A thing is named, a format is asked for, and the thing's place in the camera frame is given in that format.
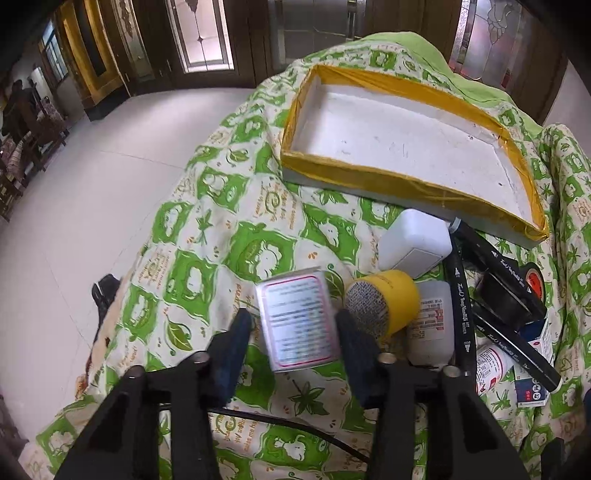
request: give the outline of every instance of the black cable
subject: black cable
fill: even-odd
[[[162,403],[160,405],[160,411],[163,410],[170,410],[170,403]],[[217,413],[220,415],[226,415],[228,417],[237,417],[239,419],[255,420],[260,421],[262,423],[270,423],[273,425],[279,425],[281,427],[288,427],[291,429],[300,430],[302,432],[311,433],[312,435],[315,435],[318,438],[331,443],[335,447],[340,448],[344,452],[347,452],[349,455],[354,456],[358,460],[361,460],[363,463],[369,463],[369,457],[367,457],[360,451],[355,450],[353,447],[347,445],[345,442],[341,442],[339,439],[336,439],[332,435],[329,435],[328,433],[325,433],[322,430],[315,429],[314,427],[310,427],[309,425],[305,425],[303,423],[281,419],[279,417],[271,417],[269,415],[263,415],[261,413],[230,410],[229,408],[208,408],[207,411],[209,413]]]

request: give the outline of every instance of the white plastic bottle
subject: white plastic bottle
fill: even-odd
[[[417,283],[421,294],[418,317],[407,326],[407,356],[413,365],[440,368],[454,351],[452,295],[442,280]]]
[[[476,353],[476,393],[488,392],[512,366],[513,360],[501,347],[494,343],[482,347]]]

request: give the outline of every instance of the bed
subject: bed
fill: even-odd
[[[161,205],[124,280],[115,336],[79,401],[24,449],[33,479],[56,473],[78,432],[133,364],[148,371],[176,365],[225,330],[237,309],[256,320],[236,397],[229,408],[305,422],[368,453],[376,412],[351,396],[340,362],[273,374],[265,355],[254,284],[319,266],[335,306],[345,285],[377,271],[376,245],[401,207],[281,180],[279,151],[291,100],[317,63],[398,75],[443,89],[498,119],[528,160],[551,235],[532,250],[487,235],[504,255],[535,261],[546,286],[548,319],[563,386],[545,407],[518,408],[509,373],[482,400],[532,478],[555,436],[571,441],[584,426],[582,398],[591,375],[591,163],[563,125],[542,128],[500,90],[453,74],[439,52],[411,33],[375,34],[295,61],[265,80],[226,117]],[[474,286],[476,274],[469,273]],[[439,268],[429,273],[441,278]],[[487,342],[477,338],[479,344]],[[416,414],[414,477],[426,468],[426,417]],[[225,479],[356,480],[365,465],[307,433],[221,415],[210,418]],[[161,417],[160,474],[171,478],[170,422]]]

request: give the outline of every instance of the white tiled floor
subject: white tiled floor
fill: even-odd
[[[92,284],[127,272],[195,147],[249,93],[155,93],[85,117],[0,219],[0,391],[23,436],[73,401],[98,324]]]

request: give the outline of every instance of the mesh lid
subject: mesh lid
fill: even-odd
[[[345,294],[345,308],[357,325],[379,339],[388,331],[388,307],[379,290],[371,283],[358,280]]]

